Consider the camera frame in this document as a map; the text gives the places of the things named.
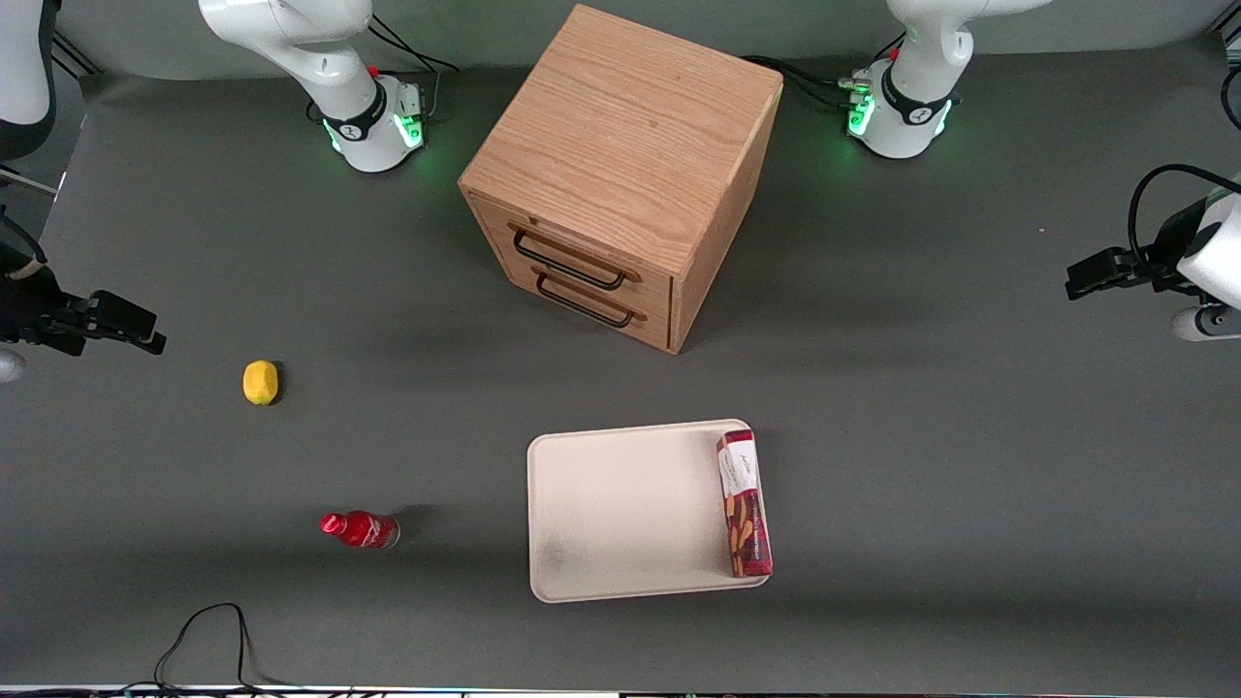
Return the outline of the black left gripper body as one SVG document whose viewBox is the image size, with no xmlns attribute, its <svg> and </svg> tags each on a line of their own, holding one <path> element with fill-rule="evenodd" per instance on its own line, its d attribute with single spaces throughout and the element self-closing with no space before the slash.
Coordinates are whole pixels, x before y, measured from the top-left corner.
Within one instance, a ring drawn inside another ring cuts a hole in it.
<svg viewBox="0 0 1241 698">
<path fill-rule="evenodd" d="M 1206 199 L 1198 199 L 1198 202 L 1181 207 L 1162 221 L 1153 242 L 1138 243 L 1138 226 L 1136 226 L 1138 205 L 1131 204 L 1131 252 L 1134 255 L 1139 277 L 1149 282 L 1154 292 L 1172 291 L 1180 296 L 1204 296 L 1201 288 L 1179 272 L 1176 266 L 1191 250 L 1193 238 L 1198 235 L 1206 207 Z"/>
</svg>

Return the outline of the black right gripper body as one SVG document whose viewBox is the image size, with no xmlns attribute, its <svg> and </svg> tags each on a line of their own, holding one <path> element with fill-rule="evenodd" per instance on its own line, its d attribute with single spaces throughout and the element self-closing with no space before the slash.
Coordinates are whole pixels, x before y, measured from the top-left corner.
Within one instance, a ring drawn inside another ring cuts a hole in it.
<svg viewBox="0 0 1241 698">
<path fill-rule="evenodd" d="M 43 345 L 79 355 L 92 337 L 84 303 L 68 296 L 46 265 L 4 265 L 1 272 L 1 342 Z"/>
</svg>

